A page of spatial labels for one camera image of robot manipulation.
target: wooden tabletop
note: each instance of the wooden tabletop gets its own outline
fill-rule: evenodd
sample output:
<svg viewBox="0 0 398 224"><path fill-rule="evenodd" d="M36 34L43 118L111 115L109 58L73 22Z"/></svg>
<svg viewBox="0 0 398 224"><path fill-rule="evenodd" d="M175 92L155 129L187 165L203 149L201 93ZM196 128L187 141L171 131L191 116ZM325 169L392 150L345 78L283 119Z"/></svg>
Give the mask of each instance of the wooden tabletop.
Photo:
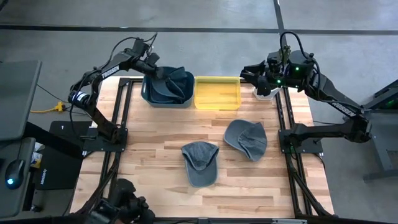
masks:
<svg viewBox="0 0 398 224"><path fill-rule="evenodd" d="M119 77L105 80L98 108L110 120ZM285 157L280 153L280 129L275 100L257 101L252 85L241 86L242 105L236 111L153 108L141 98L141 84L132 89L127 119L129 138L122 153L119 178L130 180L137 196L144 196L157 217L293 217ZM312 125L308 99L290 90L296 123ZM121 106L118 123L121 121ZM250 161L223 141L234 119L261 122L268 145L260 161ZM193 141L219 146L218 178L214 185L194 188L189 184L181 147ZM95 152L83 161L71 212L78 210L98 185L104 153ZM333 213L325 172L319 158L303 154L307 184L319 202ZM300 208L304 211L301 190Z"/></svg>

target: concrete floor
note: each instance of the concrete floor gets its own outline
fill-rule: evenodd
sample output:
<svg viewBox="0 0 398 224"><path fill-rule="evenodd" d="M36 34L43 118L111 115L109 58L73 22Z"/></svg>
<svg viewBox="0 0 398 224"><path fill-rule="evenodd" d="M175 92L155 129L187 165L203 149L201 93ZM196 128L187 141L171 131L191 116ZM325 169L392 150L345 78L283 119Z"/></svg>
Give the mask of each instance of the concrete floor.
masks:
<svg viewBox="0 0 398 224"><path fill-rule="evenodd" d="M11 0L0 12L0 23L72 26L260 28L277 29L273 0ZM279 0L286 29L397 30L395 0ZM85 71L101 65L112 46L141 32L54 32L0 30L0 60L43 61L39 84L66 99L70 85ZM314 52L322 72L344 94L365 103L371 95L398 78L396 35L301 35L304 49ZM259 63L276 51L278 34L170 33L156 40L159 65L185 66L195 75L239 75L244 65ZM287 39L293 49L295 40ZM134 75L134 72L118 75ZM35 110L53 107L57 100L38 89ZM341 122L342 115L311 100L315 120ZM29 120L45 129L67 114L31 114ZM88 120L75 115L75 120ZM369 144L344 139L322 140L326 174L335 213L341 217L397 222L398 179L365 184L364 174L377 170ZM67 199L51 208L65 210Z"/></svg>

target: gray cap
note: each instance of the gray cap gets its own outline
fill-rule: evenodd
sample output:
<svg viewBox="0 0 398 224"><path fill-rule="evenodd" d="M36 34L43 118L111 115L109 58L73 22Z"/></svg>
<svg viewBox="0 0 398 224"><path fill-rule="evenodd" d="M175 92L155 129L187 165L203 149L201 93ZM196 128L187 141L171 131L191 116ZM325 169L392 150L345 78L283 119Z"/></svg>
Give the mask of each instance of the gray cap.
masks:
<svg viewBox="0 0 398 224"><path fill-rule="evenodd" d="M217 179L218 146L207 142L192 142L182 146L188 180L194 187L207 187Z"/></svg>
<svg viewBox="0 0 398 224"><path fill-rule="evenodd" d="M252 161L258 161L266 152L267 136L261 123L236 119L226 129L224 141Z"/></svg>

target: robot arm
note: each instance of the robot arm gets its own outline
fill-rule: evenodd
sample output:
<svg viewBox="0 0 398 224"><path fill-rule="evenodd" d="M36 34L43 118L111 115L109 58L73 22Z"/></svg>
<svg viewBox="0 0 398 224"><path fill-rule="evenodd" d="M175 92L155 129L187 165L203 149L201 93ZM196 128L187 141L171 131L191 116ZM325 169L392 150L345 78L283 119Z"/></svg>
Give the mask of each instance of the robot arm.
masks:
<svg viewBox="0 0 398 224"><path fill-rule="evenodd" d="M70 88L68 101L73 106L86 111L98 125L98 133L111 143L119 142L121 135L119 127L108 121L96 107L100 83L120 70L128 71L133 69L146 75L160 76L162 69L155 65L159 59L156 53L149 54L144 60L140 59L149 47L150 45L142 39L136 39L132 49L124 49L101 68L95 67L92 71L86 72L81 80ZM81 91L82 87L88 85L91 86L90 94Z"/></svg>
<svg viewBox="0 0 398 224"><path fill-rule="evenodd" d="M257 65L245 66L241 72L247 82L257 88L258 95L268 95L271 90L280 87L296 88L317 101L328 103L350 119L344 124L332 126L307 127L295 124L286 141L294 146L308 138L344 137L353 142L366 142L371 125L362 115L362 108L338 91L331 80L319 72L313 54L301 50L291 52L286 46L278 52L270 53L267 61Z"/></svg>

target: yellow bin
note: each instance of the yellow bin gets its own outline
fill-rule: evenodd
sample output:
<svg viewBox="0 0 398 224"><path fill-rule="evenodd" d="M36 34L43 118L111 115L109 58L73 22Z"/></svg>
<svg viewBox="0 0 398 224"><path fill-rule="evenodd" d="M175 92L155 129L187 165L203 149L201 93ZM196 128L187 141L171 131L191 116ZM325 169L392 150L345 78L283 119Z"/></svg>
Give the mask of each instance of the yellow bin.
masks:
<svg viewBox="0 0 398 224"><path fill-rule="evenodd" d="M203 110L237 110L241 106L239 77L196 77L195 106Z"/></svg>

